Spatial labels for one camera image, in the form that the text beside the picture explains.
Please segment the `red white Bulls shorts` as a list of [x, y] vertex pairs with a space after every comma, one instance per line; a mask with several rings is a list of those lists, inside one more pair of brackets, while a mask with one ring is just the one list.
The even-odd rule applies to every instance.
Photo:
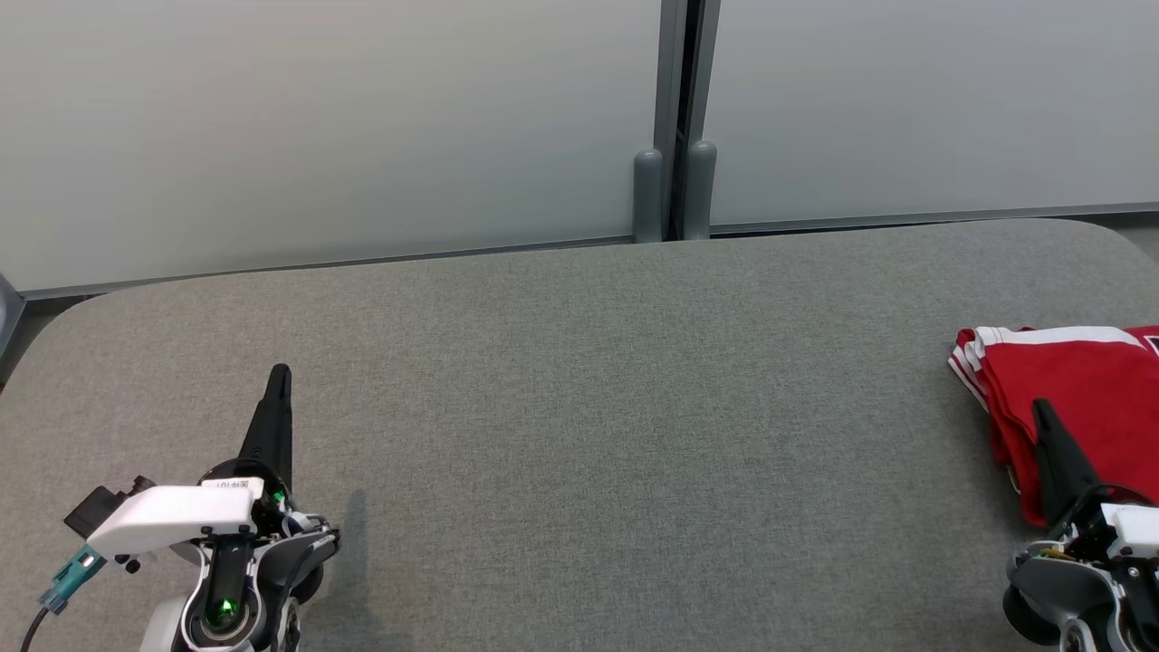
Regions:
[[958, 338], [991, 418], [991, 449], [1009, 469], [1028, 523], [1040, 503], [1032, 404], [1047, 400], [1106, 483], [1159, 503], [1159, 327], [977, 327]]

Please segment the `white partition panel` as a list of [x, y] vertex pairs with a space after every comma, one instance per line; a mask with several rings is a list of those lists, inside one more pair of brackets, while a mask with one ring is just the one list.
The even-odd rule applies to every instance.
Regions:
[[662, 0], [0, 0], [20, 292], [632, 230]]
[[722, 0], [710, 224], [1159, 208], [1159, 0]]

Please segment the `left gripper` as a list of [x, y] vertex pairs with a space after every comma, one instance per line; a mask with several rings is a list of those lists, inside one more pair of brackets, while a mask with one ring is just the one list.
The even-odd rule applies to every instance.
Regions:
[[325, 562], [340, 549], [340, 530], [326, 517], [297, 507], [292, 470], [292, 371], [278, 362], [270, 369], [239, 454], [212, 467], [199, 485], [247, 488], [255, 496], [250, 520], [258, 581], [278, 589], [289, 586], [290, 598], [302, 605], [321, 587]]

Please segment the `grey partition leg with caster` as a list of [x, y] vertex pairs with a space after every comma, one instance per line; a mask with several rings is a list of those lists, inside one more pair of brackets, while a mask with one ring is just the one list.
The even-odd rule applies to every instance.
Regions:
[[0, 384], [3, 384], [5, 356], [13, 345], [19, 322], [24, 315], [25, 299], [0, 274]]

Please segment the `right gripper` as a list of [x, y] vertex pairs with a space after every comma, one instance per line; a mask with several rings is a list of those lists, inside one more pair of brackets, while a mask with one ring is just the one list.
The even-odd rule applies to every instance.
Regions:
[[1009, 584], [1023, 598], [1043, 602], [1054, 593], [1073, 589], [1098, 596], [1108, 591], [1113, 601], [1159, 603], [1159, 558], [1106, 556], [1114, 530], [1105, 523], [1102, 503], [1156, 506], [1122, 485], [1101, 485], [1098, 471], [1060, 422], [1050, 401], [1032, 401], [1038, 462], [1038, 495], [1047, 526], [1055, 540], [1032, 543], [1018, 554]]

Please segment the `grey metal partition post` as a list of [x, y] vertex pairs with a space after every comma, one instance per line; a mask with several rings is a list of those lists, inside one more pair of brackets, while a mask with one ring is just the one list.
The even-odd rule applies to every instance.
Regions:
[[651, 146], [633, 161], [635, 243], [661, 243], [672, 235], [671, 195], [679, 140], [681, 73], [688, 0], [661, 0], [656, 47], [655, 119]]
[[686, 241], [710, 239], [710, 206], [719, 149], [704, 137], [704, 124], [721, 3], [722, 0], [688, 0], [690, 16], [685, 22], [685, 34], [692, 42], [685, 49], [687, 61], [683, 65], [688, 75], [687, 85], [684, 85], [684, 117], [678, 131], [684, 151], [680, 156], [677, 185], [680, 195], [675, 206], [675, 219], [678, 235]]

